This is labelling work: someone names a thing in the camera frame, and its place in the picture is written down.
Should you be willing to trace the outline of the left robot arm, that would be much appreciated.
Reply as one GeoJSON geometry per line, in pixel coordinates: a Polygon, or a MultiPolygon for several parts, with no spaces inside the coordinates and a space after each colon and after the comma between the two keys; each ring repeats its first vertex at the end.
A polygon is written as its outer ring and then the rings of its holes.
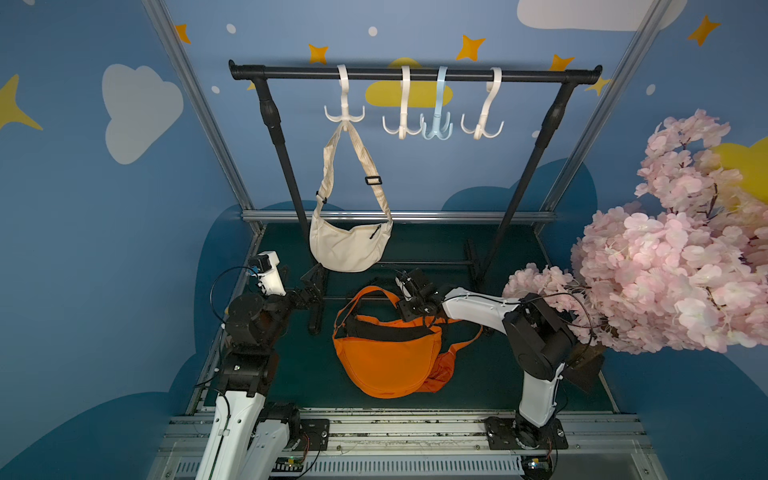
{"type": "Polygon", "coordinates": [[[257,265],[259,290],[244,292],[228,306],[224,330],[231,348],[209,381],[216,407],[198,479],[268,479],[294,448],[301,454],[302,477],[327,450],[328,421],[303,423],[295,405],[267,402],[279,363],[275,344],[294,311],[321,303],[326,271],[315,265],[301,278],[302,287],[284,289],[275,261],[257,265]]]}

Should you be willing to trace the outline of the black and orange bag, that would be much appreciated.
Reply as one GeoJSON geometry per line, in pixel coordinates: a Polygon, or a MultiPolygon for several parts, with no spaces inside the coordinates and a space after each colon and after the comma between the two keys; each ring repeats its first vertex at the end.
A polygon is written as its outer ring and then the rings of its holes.
{"type": "Polygon", "coordinates": [[[337,331],[338,338],[355,338],[377,342],[407,342],[422,338],[442,341],[442,330],[418,323],[416,320],[404,322],[392,320],[380,322],[375,317],[355,315],[346,318],[337,331]]]}

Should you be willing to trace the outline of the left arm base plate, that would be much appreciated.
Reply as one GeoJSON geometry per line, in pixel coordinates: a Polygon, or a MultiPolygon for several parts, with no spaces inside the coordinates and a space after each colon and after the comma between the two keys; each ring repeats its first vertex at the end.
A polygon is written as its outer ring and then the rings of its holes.
{"type": "Polygon", "coordinates": [[[326,451],[330,437],[330,421],[321,419],[301,419],[292,426],[287,443],[288,451],[326,451]]]}

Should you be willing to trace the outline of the cream sling bag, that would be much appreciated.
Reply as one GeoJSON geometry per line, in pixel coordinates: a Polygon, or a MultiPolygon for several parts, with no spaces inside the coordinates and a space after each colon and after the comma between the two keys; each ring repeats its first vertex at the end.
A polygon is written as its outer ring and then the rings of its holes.
{"type": "Polygon", "coordinates": [[[316,207],[310,223],[310,251],[315,260],[328,270],[340,273],[363,272],[381,260],[391,238],[393,225],[394,219],[377,167],[352,123],[343,121],[323,150],[323,179],[316,192],[316,207]],[[371,187],[384,214],[383,222],[343,229],[329,223],[322,216],[323,208],[333,192],[335,155],[344,132],[349,134],[365,173],[365,182],[371,187]]]}

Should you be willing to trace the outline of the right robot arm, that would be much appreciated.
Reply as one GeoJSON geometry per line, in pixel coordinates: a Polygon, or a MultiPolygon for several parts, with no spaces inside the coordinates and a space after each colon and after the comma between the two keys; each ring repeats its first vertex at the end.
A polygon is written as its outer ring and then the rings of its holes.
{"type": "Polygon", "coordinates": [[[556,396],[565,379],[587,392],[605,361],[603,351],[578,342],[564,313],[547,294],[521,299],[494,297],[461,287],[437,287],[419,269],[396,276],[404,299],[397,308],[405,320],[438,314],[504,333],[524,372],[522,396],[510,436],[523,449],[566,449],[556,418],[556,396]]]}

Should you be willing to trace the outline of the orange ripstop waist bag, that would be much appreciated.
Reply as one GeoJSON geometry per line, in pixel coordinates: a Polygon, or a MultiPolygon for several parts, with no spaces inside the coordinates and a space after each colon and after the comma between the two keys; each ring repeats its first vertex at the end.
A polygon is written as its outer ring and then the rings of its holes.
{"type": "Polygon", "coordinates": [[[452,379],[455,371],[456,353],[449,350],[437,356],[432,370],[417,390],[417,393],[436,393],[452,379]]]}

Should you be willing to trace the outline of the orange sling bag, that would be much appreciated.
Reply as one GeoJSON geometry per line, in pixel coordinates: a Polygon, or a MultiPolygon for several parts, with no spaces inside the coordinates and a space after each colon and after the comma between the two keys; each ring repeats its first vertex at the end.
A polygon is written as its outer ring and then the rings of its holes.
{"type": "Polygon", "coordinates": [[[449,350],[457,354],[473,343],[472,340],[451,344],[443,350],[443,331],[456,324],[456,319],[441,314],[417,318],[418,323],[442,330],[442,341],[422,338],[407,342],[377,342],[355,338],[338,338],[342,322],[358,312],[361,303],[373,295],[382,295],[392,307],[401,300],[396,294],[378,286],[361,289],[337,313],[332,341],[336,356],[350,380],[365,394],[378,399],[396,399],[417,393],[432,370],[437,356],[449,350]]]}

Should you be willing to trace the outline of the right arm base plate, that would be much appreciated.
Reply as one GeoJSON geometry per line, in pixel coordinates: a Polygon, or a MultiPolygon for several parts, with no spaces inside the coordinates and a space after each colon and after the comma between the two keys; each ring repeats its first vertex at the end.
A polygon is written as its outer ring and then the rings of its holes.
{"type": "Polygon", "coordinates": [[[562,423],[556,417],[537,427],[524,418],[491,416],[483,421],[491,450],[567,449],[562,423]]]}

